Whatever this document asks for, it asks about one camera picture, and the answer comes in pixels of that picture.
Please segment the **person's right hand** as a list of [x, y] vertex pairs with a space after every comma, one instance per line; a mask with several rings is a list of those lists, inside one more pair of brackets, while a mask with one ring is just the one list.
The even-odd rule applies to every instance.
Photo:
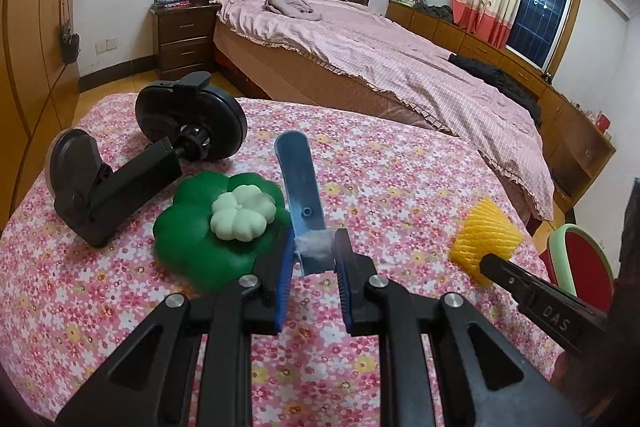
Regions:
[[625, 373], [623, 352], [605, 349], [583, 358], [568, 351], [555, 361], [550, 383], [584, 420], [600, 416], [620, 390]]

